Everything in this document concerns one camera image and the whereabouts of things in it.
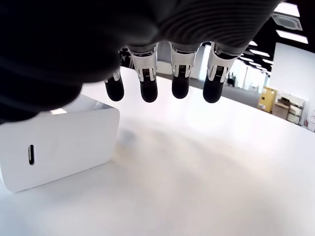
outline robotic hand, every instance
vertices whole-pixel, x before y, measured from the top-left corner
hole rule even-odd
[[[173,72],[172,92],[176,98],[182,99],[188,94],[189,77],[200,44],[170,43],[170,46]],[[129,46],[129,50],[139,77],[142,98],[146,102],[154,102],[158,97],[157,44],[146,47]],[[215,103],[220,99],[225,78],[239,56],[240,54],[221,51],[215,43],[213,44],[203,88],[203,97],[207,102]],[[124,87],[119,69],[110,79],[105,80],[105,84],[107,93],[113,101],[120,101],[123,98]]]
[[[128,46],[141,95],[158,95],[157,44],[171,44],[172,91],[184,98],[196,52],[212,42],[203,96],[219,100],[226,74],[280,0],[10,0],[0,4],[0,124],[73,101],[83,83],[124,96],[117,51]]]

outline black glove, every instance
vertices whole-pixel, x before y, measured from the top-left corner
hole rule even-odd
[[[242,48],[278,2],[1,1],[0,123],[73,101],[83,83],[104,80],[118,68],[125,45],[216,41]]]

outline white table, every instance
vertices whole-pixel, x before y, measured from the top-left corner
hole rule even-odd
[[[145,103],[134,71],[110,162],[17,194],[0,185],[1,236],[314,236],[315,134],[246,105],[186,99],[158,78]]]

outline ceiling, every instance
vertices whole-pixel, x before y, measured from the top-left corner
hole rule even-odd
[[[263,68],[266,68],[268,71],[271,71],[271,66],[270,64],[265,63],[262,59],[273,60],[275,46],[277,42],[315,53],[315,33],[313,33],[315,31],[315,27],[313,24],[314,17],[312,13],[313,4],[310,1],[306,1],[306,0],[299,0],[299,1],[287,0],[286,2],[295,4],[298,6],[298,9],[300,12],[300,17],[298,18],[301,22],[303,31],[290,30],[282,26],[278,26],[275,23],[275,21],[272,18],[270,18],[265,23],[265,25],[260,29],[256,37],[253,39],[253,41],[257,44],[257,46],[250,45],[244,52],[244,57],[252,59],[255,63],[260,64]],[[287,31],[287,32],[305,36],[308,38],[309,43],[305,44],[305,43],[297,42],[294,40],[282,38],[277,34],[276,30]],[[261,52],[268,53],[270,57],[268,58],[268,57],[264,57],[260,55],[253,55],[251,52],[249,52],[249,49],[255,49]],[[249,64],[248,61],[243,61],[243,62],[245,62],[249,66],[256,68],[255,66]]]

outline white charger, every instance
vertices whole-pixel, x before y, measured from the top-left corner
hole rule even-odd
[[[0,177],[18,192],[98,166],[112,157],[120,113],[80,95],[18,123],[0,125]]]

